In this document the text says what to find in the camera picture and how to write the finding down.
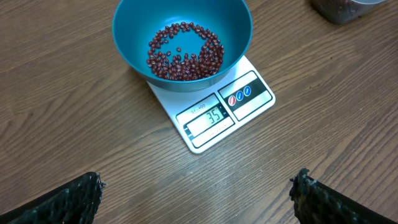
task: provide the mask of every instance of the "red button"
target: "red button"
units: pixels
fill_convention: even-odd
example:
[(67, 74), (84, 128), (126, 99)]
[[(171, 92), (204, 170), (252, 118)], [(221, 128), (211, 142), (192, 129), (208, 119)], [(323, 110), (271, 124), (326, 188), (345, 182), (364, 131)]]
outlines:
[(230, 106), (233, 106), (233, 105), (235, 105), (235, 103), (236, 103), (236, 98), (235, 98), (235, 96), (230, 96), (230, 97), (228, 98), (228, 104), (229, 104)]

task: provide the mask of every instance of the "wood grain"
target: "wood grain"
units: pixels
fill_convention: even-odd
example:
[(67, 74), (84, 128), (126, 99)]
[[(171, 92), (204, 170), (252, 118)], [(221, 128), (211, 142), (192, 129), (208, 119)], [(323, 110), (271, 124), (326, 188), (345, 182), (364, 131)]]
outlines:
[(277, 103), (200, 156), (114, 47), (117, 0), (0, 1), (0, 213), (87, 171), (95, 223), (297, 223), (310, 175), (398, 221), (398, 2), (343, 26), (248, 0)]

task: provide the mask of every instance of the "teal bowl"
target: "teal bowl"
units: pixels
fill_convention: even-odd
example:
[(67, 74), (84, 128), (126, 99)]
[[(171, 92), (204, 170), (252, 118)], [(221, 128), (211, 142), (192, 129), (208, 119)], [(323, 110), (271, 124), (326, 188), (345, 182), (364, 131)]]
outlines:
[[(151, 72), (146, 63), (148, 43), (157, 31), (181, 22), (194, 22), (218, 35), (225, 49), (220, 72), (193, 81), (164, 80)], [(148, 82), (177, 92), (198, 91), (220, 81), (246, 53), (252, 34), (252, 17), (243, 0), (122, 0), (113, 19), (113, 39), (123, 59)], [(206, 42), (192, 30), (168, 40), (160, 50), (171, 51), (171, 56), (198, 55)]]

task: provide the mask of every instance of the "black textured object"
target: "black textured object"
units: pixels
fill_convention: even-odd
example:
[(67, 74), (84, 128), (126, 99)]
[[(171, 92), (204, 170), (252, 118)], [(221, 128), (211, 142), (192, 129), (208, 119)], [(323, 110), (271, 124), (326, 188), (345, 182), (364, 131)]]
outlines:
[(309, 177), (302, 169), (289, 195), (301, 224), (397, 224)]
[(0, 216), (0, 223), (93, 223), (101, 203), (104, 182), (88, 172), (51, 192)]

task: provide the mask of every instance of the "kitchen scale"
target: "kitchen scale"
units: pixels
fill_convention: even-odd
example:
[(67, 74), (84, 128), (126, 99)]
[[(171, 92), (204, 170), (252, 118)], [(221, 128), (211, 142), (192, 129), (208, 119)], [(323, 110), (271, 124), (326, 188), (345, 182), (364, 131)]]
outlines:
[(261, 75), (243, 58), (219, 82), (178, 93), (149, 83), (189, 150), (200, 154), (275, 103)]

